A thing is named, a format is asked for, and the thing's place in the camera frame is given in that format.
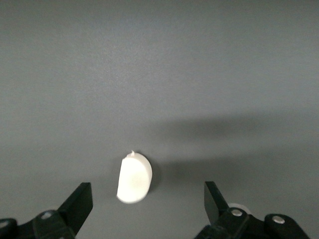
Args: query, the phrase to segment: white cap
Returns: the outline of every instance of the white cap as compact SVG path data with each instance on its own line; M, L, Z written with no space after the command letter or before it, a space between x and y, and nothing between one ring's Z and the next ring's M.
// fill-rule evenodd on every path
M117 198L123 203L136 203L148 193L152 180L152 168L141 154L128 154L122 160Z

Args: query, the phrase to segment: screw head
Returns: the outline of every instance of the screw head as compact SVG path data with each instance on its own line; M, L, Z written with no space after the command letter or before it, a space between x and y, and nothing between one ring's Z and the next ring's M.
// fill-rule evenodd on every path
M231 213L232 213L232 215L234 215L236 217L240 217L241 215L243 215L243 213L238 209L232 210Z
M42 214L41 219L45 220L45 219L50 218L51 216L52 216L51 212L45 212L45 213Z
M279 224L284 224L285 223L285 219L283 219L282 217L279 217L279 216L273 216L273 221L275 223L279 223Z
M0 223L0 229L1 228L5 228L8 225L9 225L9 222L8 221L4 221L4 222Z

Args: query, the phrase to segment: gray tabletop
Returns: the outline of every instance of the gray tabletop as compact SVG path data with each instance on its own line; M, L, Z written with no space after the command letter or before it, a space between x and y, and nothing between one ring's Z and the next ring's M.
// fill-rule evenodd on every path
M85 238L191 239L205 180L319 238L319 1L0 1L0 218L91 182ZM131 150L154 169L116 198Z

